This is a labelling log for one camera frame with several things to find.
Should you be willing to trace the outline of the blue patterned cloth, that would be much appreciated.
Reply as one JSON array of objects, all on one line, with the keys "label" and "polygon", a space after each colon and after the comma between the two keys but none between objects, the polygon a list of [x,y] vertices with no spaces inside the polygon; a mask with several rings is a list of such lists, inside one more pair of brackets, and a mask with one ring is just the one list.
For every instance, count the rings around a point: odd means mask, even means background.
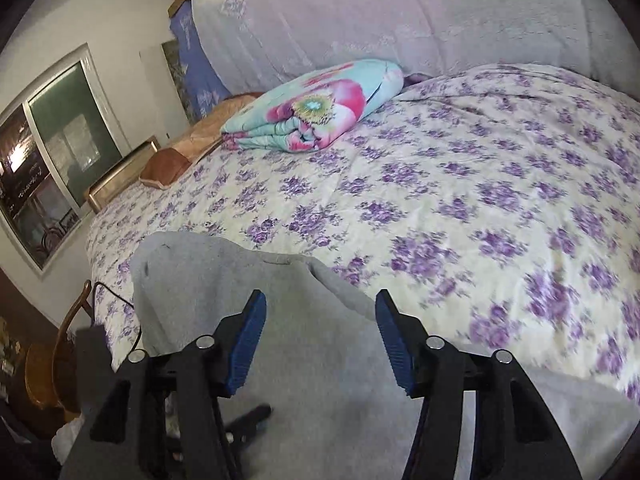
[{"label": "blue patterned cloth", "polygon": [[231,93],[214,71],[202,48],[190,0],[179,6],[170,19],[170,30],[178,42],[178,57],[186,96],[195,120],[201,120],[219,102],[231,96]]}]

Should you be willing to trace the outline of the folded floral turquoise pink blanket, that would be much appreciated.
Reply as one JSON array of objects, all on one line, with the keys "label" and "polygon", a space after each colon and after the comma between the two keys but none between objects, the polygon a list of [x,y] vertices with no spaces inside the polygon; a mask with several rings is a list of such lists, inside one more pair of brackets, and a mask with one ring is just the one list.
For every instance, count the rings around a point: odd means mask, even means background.
[{"label": "folded floral turquoise pink blanket", "polygon": [[236,112],[220,129],[222,146],[231,151],[323,150],[402,88],[404,73],[392,62],[359,60],[315,70]]}]

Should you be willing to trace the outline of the grey fleece pants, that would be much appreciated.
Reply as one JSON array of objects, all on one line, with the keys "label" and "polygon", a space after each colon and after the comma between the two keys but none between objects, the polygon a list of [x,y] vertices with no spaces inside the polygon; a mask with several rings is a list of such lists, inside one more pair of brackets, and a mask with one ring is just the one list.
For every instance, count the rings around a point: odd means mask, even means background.
[{"label": "grey fleece pants", "polygon": [[[267,317],[245,384],[218,400],[239,479],[407,479],[422,400],[398,386],[375,298],[318,260],[247,250],[194,233],[155,233],[131,260],[134,308],[153,356],[182,350],[241,312]],[[523,366],[574,455],[577,479],[639,474],[639,411],[591,382]],[[476,395],[463,397],[454,478],[470,476]]]}]

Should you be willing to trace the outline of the brown orange pillow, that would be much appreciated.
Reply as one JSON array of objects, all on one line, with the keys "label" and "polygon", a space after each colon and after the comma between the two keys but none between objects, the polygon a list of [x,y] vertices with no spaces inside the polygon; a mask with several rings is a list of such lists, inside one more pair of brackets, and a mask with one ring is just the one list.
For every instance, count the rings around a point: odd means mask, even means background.
[{"label": "brown orange pillow", "polygon": [[262,94],[248,92],[221,101],[212,111],[180,138],[155,153],[141,171],[139,181],[149,188],[166,190],[213,151],[222,142],[221,127],[235,113],[242,110]]}]

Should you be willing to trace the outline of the wooden chair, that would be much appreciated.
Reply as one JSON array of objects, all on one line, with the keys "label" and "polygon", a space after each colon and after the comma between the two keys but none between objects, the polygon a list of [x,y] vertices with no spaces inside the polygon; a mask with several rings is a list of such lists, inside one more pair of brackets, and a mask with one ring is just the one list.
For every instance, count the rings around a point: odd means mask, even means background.
[{"label": "wooden chair", "polygon": [[78,313],[93,321],[90,304],[92,284],[85,281],[81,292],[67,311],[54,344],[31,344],[25,359],[25,388],[29,401],[40,410],[59,410],[66,422],[80,415],[76,386],[77,359],[70,326]]}]

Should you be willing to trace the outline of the window with white frame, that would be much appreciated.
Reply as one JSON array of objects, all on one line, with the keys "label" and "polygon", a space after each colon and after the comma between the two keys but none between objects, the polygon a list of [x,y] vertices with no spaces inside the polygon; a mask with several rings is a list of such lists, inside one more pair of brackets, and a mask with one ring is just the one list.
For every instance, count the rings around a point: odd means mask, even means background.
[{"label": "window with white frame", "polygon": [[131,151],[83,44],[1,114],[1,220],[38,275],[88,214],[85,192]]}]

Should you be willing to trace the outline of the lavender lace covered headboard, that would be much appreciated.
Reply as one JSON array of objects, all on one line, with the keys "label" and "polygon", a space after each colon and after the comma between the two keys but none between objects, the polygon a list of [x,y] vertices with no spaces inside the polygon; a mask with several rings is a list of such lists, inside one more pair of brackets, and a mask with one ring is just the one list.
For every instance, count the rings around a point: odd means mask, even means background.
[{"label": "lavender lace covered headboard", "polygon": [[234,93],[379,58],[408,74],[495,63],[567,68],[636,96],[639,50],[606,0],[192,0],[201,45]]}]

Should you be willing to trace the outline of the purple floral bed sheet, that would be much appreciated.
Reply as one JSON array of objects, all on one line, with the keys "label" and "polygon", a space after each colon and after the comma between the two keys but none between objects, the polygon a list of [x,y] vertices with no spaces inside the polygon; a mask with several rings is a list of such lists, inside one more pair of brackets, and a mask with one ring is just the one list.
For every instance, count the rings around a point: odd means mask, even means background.
[{"label": "purple floral bed sheet", "polygon": [[114,363],[139,327],[131,257],[160,231],[317,258],[434,333],[638,399],[639,102],[569,70],[434,78],[325,150],[216,150],[130,186],[86,244]]}]

